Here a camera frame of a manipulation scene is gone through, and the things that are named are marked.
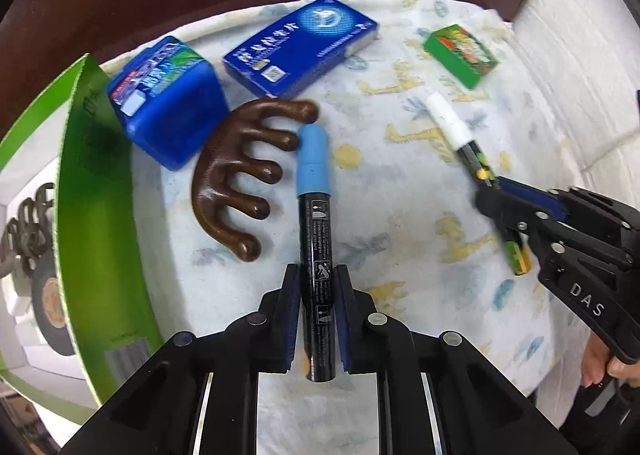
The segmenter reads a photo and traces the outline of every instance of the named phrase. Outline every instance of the green paper container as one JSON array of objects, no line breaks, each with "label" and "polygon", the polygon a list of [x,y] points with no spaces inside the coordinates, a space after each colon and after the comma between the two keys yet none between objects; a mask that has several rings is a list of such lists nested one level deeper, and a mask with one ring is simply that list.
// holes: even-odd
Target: green paper container
[{"label": "green paper container", "polygon": [[[2,222],[12,216],[6,211],[10,199],[58,157],[54,251],[84,379],[69,375],[62,356],[46,345],[20,345],[2,294],[0,377],[76,424],[163,343],[136,239],[131,144],[104,93],[108,81],[93,58],[83,56],[51,82],[0,143]],[[43,367],[47,360],[51,366]]]},{"label": "green paper container", "polygon": [[432,32],[423,47],[468,89],[474,89],[499,63],[476,37],[458,25]]}]

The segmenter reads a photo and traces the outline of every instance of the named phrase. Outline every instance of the blue marker cap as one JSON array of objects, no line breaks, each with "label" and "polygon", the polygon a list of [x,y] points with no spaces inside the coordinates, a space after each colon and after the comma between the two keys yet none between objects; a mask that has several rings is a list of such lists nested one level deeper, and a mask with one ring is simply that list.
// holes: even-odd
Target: blue marker cap
[{"label": "blue marker cap", "polygon": [[298,132],[300,148],[296,169],[296,192],[326,193],[329,189],[329,165],[326,131],[319,125],[305,125]]}]

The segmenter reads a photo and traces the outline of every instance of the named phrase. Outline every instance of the blue marker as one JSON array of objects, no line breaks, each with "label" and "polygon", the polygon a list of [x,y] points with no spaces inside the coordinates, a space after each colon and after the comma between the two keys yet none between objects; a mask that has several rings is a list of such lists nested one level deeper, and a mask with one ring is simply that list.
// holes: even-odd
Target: blue marker
[{"label": "blue marker", "polygon": [[326,132],[318,125],[305,125],[298,135],[296,192],[306,377],[322,383],[335,377],[328,147]]}]

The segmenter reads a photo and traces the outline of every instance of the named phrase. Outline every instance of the blue plastic container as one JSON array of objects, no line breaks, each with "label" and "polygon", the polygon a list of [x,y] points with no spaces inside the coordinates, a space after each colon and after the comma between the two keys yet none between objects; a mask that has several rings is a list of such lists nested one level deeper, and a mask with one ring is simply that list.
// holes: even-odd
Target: blue plastic container
[{"label": "blue plastic container", "polygon": [[178,170],[228,114],[211,64],[168,36],[131,60],[107,85],[129,139],[169,170]]}]

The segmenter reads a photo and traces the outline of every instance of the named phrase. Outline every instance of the screw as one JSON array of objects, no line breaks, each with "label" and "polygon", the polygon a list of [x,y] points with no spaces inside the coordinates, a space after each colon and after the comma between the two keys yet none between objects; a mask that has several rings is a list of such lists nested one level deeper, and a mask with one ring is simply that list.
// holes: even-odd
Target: screw
[{"label": "screw", "polygon": [[372,325],[384,325],[386,323],[386,316],[381,312],[372,312],[367,319]]},{"label": "screw", "polygon": [[457,347],[462,343],[462,336],[457,332],[445,332],[442,339],[447,345],[451,345],[452,347]]},{"label": "screw", "polygon": [[177,347],[186,347],[192,341],[193,334],[190,332],[178,332],[178,334],[174,336],[174,345]]},{"label": "screw", "polygon": [[262,325],[267,321],[267,315],[263,312],[252,312],[246,317],[246,320],[249,322],[249,325]]}]

